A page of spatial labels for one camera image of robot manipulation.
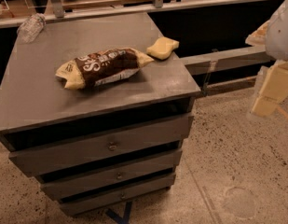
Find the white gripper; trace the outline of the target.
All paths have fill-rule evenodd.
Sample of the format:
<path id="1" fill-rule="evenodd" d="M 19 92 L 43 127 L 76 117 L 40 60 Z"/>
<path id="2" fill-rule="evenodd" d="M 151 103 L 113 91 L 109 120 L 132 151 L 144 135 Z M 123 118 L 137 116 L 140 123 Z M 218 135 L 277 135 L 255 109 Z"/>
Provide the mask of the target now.
<path id="1" fill-rule="evenodd" d="M 266 52 L 277 60 L 288 61 L 288 0 L 272 14 L 266 34 Z M 256 96 L 252 113 L 267 117 L 288 96 L 288 62 L 275 62 L 267 70 Z"/>

